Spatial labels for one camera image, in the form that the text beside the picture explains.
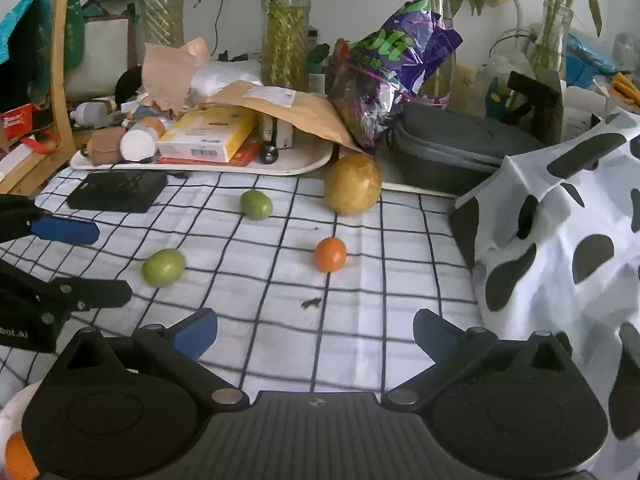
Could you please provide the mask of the green lime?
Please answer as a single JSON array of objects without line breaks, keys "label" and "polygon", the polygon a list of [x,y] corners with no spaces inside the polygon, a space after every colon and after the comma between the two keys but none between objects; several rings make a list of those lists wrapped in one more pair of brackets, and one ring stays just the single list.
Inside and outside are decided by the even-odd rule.
[{"label": "green lime", "polygon": [[186,257],[176,248],[161,249],[142,264],[142,278],[152,287],[164,288],[181,278]]},{"label": "green lime", "polygon": [[241,210],[242,214],[250,220],[265,220],[272,214],[272,201],[263,192],[252,188],[242,194]]}]

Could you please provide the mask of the large orange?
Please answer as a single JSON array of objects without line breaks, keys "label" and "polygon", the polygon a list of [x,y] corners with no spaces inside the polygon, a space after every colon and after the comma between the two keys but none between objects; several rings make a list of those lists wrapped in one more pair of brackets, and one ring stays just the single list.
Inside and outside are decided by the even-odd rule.
[{"label": "large orange", "polygon": [[40,472],[23,435],[17,431],[6,442],[6,474],[11,480],[36,480]]}]

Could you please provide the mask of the small orange tangerine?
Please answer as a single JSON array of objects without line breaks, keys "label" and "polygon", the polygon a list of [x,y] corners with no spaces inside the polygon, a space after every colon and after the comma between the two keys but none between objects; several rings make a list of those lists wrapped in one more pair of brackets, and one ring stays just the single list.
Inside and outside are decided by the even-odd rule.
[{"label": "small orange tangerine", "polygon": [[323,273],[341,270],[346,257],[346,245],[335,236],[325,238],[314,248],[314,265]]}]

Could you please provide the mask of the yellow round pear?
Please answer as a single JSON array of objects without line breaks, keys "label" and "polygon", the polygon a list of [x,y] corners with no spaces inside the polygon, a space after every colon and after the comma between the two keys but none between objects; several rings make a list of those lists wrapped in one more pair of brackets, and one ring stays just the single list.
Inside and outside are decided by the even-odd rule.
[{"label": "yellow round pear", "polygon": [[382,174],[366,154],[340,158],[324,178],[324,202],[339,216],[356,216],[369,210],[380,198]]}]

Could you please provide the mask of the wooden chair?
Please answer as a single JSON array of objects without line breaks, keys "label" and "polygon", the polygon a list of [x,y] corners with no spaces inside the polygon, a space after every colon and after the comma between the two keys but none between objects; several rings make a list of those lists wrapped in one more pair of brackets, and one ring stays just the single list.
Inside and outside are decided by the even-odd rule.
[{"label": "wooden chair", "polygon": [[51,35],[43,55],[42,76],[35,82],[32,100],[37,108],[48,110],[52,122],[38,136],[42,148],[34,148],[1,178],[1,194],[23,196],[35,193],[75,153],[64,88],[65,33],[68,0],[44,0],[43,18],[51,18]]}]

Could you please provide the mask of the brown leather pouch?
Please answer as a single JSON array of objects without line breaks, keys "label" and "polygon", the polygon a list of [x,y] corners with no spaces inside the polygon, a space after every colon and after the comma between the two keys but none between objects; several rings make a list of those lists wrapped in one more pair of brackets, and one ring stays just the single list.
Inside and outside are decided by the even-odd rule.
[{"label": "brown leather pouch", "polygon": [[94,130],[86,145],[87,157],[93,166],[118,164],[122,160],[119,145],[125,134],[122,126]]}]

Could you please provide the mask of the black ribbed box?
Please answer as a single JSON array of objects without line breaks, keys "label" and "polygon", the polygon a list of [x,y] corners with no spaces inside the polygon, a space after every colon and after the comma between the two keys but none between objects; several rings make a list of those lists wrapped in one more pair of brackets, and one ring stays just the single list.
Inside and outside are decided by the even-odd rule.
[{"label": "black ribbed box", "polygon": [[166,174],[145,170],[89,174],[67,197],[70,208],[144,214],[167,185]]}]

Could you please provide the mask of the white cylinder roll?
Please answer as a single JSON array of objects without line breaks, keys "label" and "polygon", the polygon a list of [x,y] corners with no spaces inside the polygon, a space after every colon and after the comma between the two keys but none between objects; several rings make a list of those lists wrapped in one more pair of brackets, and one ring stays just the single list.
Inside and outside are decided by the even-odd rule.
[{"label": "white cylinder roll", "polygon": [[157,152],[157,134],[149,128],[131,128],[120,139],[119,151],[126,162],[143,162]]}]

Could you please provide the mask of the small dark crumb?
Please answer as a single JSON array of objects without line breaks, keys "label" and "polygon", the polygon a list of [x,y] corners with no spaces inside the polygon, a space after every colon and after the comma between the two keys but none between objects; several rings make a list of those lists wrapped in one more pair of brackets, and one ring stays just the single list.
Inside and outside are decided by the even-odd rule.
[{"label": "small dark crumb", "polygon": [[317,297],[317,298],[312,298],[309,300],[305,300],[303,301],[300,306],[303,309],[309,309],[309,308],[320,308],[322,305],[322,298],[321,297]]}]

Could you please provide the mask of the black and white checked cloth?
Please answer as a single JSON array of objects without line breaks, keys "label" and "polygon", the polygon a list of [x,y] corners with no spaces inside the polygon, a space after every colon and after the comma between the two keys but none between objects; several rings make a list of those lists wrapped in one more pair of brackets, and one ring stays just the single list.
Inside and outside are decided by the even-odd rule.
[{"label": "black and white checked cloth", "polygon": [[[241,196],[254,188],[272,214],[250,220]],[[144,214],[90,212],[101,230],[92,246],[35,237],[6,242],[7,263],[41,278],[124,280],[125,307],[77,312],[58,344],[96,326],[127,336],[170,325],[201,308],[218,316],[204,366],[248,394],[262,390],[373,391],[393,388],[427,367],[414,344],[416,311],[430,309],[462,328],[480,324],[469,271],[448,228],[450,200],[386,191],[359,217],[324,206],[308,178],[198,172],[170,177]],[[341,270],[320,272],[314,248],[335,236],[346,245]],[[142,264],[165,248],[186,257],[174,284],[155,288]],[[300,304],[322,298],[320,308]]]}]

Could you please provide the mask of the cow print blanket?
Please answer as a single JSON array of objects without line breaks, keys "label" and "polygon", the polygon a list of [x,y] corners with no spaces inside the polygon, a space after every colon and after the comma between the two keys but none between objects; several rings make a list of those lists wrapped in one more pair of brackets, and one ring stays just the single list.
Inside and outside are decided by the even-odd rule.
[{"label": "cow print blanket", "polygon": [[578,138],[505,158],[449,225],[487,328],[570,344],[608,418],[597,477],[637,478],[638,116],[614,110]]}]

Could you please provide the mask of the black zip case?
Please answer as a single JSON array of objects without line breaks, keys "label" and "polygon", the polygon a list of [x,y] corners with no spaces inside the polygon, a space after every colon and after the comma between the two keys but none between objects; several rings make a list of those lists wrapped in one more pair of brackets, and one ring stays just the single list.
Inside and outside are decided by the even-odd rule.
[{"label": "black zip case", "polygon": [[405,105],[390,133],[405,184],[457,196],[491,177],[506,156],[543,146],[518,127],[420,102]]}]

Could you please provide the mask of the torn brown paper bag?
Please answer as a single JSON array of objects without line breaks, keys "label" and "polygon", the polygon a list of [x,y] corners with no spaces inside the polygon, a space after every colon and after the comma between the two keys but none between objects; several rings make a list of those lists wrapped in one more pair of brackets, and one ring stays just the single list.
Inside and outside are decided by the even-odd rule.
[{"label": "torn brown paper bag", "polygon": [[210,61],[205,40],[198,37],[180,48],[145,44],[142,87],[162,112],[180,114],[198,68]]}]

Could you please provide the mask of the yellow white carton box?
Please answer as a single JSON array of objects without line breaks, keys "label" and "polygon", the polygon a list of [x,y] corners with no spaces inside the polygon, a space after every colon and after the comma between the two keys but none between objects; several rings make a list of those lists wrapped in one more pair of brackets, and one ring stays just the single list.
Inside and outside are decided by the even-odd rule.
[{"label": "yellow white carton box", "polygon": [[252,134],[258,119],[254,110],[214,106],[182,116],[158,140],[160,156],[204,162],[230,162]]}]

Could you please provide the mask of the white plastic bag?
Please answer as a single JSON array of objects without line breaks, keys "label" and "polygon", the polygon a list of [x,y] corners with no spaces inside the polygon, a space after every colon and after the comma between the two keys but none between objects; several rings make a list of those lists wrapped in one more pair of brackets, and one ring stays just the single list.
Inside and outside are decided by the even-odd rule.
[{"label": "white plastic bag", "polygon": [[201,65],[191,79],[190,97],[204,102],[235,81],[262,85],[260,64],[256,60],[219,62]]}]

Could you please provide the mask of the white oval tray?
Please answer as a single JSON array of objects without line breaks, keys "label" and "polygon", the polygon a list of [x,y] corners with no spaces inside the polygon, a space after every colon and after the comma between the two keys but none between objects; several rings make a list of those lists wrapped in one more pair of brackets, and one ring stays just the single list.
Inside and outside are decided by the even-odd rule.
[{"label": "white oval tray", "polygon": [[230,174],[263,174],[264,176],[299,176],[309,174],[314,170],[326,166],[332,157],[334,144],[322,140],[318,136],[308,133],[296,134],[294,146],[280,153],[279,158],[272,165],[264,165],[258,159],[253,160],[247,166],[235,167],[229,165],[187,165],[187,164],[159,164],[158,162],[146,162],[134,164],[123,162],[117,165],[93,166],[87,157],[77,151],[70,162],[73,170],[103,171],[103,170],[157,170],[171,172],[230,172]]}]

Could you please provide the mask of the brown paper envelope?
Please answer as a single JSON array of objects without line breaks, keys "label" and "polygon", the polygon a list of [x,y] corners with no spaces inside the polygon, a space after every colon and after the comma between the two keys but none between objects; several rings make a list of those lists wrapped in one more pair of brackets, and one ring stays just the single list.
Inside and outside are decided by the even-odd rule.
[{"label": "brown paper envelope", "polygon": [[238,80],[206,99],[207,103],[242,106],[282,119],[300,131],[361,152],[342,118],[322,96]]}]

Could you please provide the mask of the purple snack bag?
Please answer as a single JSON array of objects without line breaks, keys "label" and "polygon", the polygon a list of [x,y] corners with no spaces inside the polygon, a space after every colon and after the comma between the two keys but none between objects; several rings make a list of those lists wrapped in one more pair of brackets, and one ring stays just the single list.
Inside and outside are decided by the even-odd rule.
[{"label": "purple snack bag", "polygon": [[448,61],[462,37],[440,24],[431,0],[404,4],[375,32],[352,44],[328,100],[354,143],[373,154],[424,80]]}]

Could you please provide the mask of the blue plastic container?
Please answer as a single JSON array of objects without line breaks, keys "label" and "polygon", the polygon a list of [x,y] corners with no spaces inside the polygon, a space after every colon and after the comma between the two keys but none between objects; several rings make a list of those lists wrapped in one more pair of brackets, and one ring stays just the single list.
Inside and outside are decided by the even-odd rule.
[{"label": "blue plastic container", "polygon": [[565,80],[569,86],[587,89],[595,76],[611,78],[616,63],[579,32],[569,32],[565,45]]}]

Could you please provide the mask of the middle glass vase plant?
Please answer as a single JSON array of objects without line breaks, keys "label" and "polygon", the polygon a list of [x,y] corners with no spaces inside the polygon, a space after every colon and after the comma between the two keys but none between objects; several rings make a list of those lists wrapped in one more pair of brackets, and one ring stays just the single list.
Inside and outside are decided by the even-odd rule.
[{"label": "middle glass vase plant", "polygon": [[306,55],[312,0],[262,0],[260,69],[267,86],[308,89]]}]

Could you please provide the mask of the bamboo plant glass vase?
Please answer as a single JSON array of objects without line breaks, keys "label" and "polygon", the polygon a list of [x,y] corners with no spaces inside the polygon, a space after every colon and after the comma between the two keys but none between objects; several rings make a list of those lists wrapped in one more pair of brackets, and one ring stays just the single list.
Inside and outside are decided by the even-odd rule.
[{"label": "bamboo plant glass vase", "polygon": [[[573,3],[574,0],[544,0],[544,16],[529,60],[536,75],[544,70],[553,70],[559,75],[564,73],[565,39],[573,21]],[[594,28],[600,36],[603,28],[600,0],[588,0],[588,4]]]}]

